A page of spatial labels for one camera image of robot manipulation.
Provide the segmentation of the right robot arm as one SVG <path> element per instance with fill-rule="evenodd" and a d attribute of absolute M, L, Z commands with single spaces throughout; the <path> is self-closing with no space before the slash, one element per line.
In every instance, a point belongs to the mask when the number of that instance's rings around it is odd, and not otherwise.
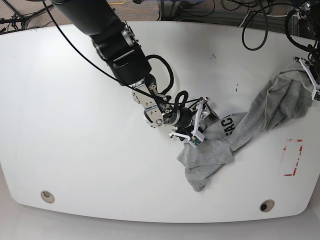
<path fill-rule="evenodd" d="M 208 106 L 209 98 L 191 100 L 183 90 L 174 101 L 168 92 L 174 86 L 174 73 L 168 62 L 156 54 L 145 55 L 131 27 L 115 14 L 105 0 L 53 0 L 52 5 L 63 13 L 82 33 L 91 38 L 100 58 L 109 66 L 115 80 L 132 89 L 133 99 L 144 108 L 144 118 L 152 127 L 172 126 L 171 137 L 198 145 L 204 130 L 219 117 Z M 159 60 L 167 69 L 169 84 L 158 90 L 151 74 L 150 60 Z"/>

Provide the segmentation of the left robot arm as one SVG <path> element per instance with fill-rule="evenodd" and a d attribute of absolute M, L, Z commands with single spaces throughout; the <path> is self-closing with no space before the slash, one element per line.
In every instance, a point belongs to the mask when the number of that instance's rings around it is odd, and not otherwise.
<path fill-rule="evenodd" d="M 300 9 L 300 16 L 305 18 L 307 29 L 315 37 L 316 43 L 312 50 L 308 50 L 308 61 L 313 65 L 311 72 L 315 82 L 320 85 L 320 1 L 319 0 L 291 0 Z"/>

